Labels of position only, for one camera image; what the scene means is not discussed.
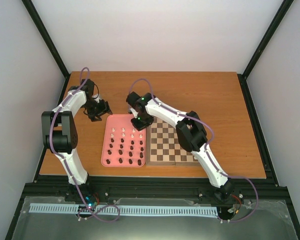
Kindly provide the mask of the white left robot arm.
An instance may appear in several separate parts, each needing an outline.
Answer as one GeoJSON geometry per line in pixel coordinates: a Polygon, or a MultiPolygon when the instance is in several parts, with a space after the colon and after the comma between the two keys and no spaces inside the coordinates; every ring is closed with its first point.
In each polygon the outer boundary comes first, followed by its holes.
{"type": "Polygon", "coordinates": [[[65,99],[57,107],[41,115],[44,147],[61,162],[68,182],[80,185],[76,195],[85,202],[93,198],[94,188],[86,184],[88,172],[84,169],[77,151],[79,137],[74,117],[81,108],[92,122],[101,121],[105,114],[112,114],[109,103],[99,93],[94,94],[96,86],[92,80],[82,79],[81,85],[69,88],[65,99]]]}

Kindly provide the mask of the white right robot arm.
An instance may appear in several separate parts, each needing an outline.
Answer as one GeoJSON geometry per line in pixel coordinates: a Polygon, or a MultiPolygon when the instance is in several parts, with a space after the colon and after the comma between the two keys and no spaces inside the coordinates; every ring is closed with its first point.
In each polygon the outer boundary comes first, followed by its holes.
{"type": "Polygon", "coordinates": [[[175,109],[149,92],[140,96],[132,91],[127,95],[126,103],[129,106],[128,112],[133,115],[131,123],[138,131],[152,125],[155,118],[172,126],[176,130],[181,148],[191,153],[206,172],[214,187],[216,201],[224,203],[228,200],[234,185],[213,155],[206,128],[196,112],[175,109]]]}

